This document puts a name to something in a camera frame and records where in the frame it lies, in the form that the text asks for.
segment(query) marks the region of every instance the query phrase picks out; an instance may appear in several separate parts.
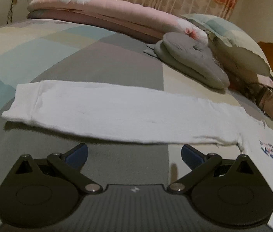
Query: green pillow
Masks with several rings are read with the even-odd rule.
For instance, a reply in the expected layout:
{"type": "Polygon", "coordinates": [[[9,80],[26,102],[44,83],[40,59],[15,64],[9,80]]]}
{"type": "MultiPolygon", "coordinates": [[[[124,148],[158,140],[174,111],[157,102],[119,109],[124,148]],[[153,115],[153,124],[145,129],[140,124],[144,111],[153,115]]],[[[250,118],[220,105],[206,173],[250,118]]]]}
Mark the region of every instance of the green pillow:
{"type": "Polygon", "coordinates": [[[186,14],[182,17],[205,30],[215,47],[236,66],[273,78],[273,72],[262,49],[238,26],[213,15],[186,14]]]}

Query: gray cushion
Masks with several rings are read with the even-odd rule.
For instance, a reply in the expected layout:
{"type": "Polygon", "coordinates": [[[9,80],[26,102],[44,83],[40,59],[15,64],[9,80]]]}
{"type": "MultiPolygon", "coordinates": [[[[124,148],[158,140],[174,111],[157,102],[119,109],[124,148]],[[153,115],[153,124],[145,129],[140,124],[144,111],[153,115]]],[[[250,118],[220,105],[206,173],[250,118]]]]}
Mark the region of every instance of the gray cushion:
{"type": "Polygon", "coordinates": [[[215,89],[229,86],[227,74],[217,65],[212,51],[191,37],[169,32],[155,45],[155,54],[171,67],[215,89]]]}

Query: pink quilt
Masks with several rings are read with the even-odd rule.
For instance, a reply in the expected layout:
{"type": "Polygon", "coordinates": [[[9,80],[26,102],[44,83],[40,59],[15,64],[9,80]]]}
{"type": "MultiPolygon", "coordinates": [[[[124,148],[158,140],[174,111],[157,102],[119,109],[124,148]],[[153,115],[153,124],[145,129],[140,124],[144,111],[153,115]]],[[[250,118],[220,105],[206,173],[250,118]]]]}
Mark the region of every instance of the pink quilt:
{"type": "Polygon", "coordinates": [[[33,0],[28,5],[29,12],[39,9],[64,9],[91,16],[96,14],[97,17],[103,16],[105,20],[116,21],[118,24],[133,29],[136,28],[136,25],[140,25],[142,26],[138,29],[140,31],[154,31],[157,35],[163,35],[167,32],[180,32],[205,45],[208,44],[207,34],[192,23],[166,12],[127,1],[33,0]]]}

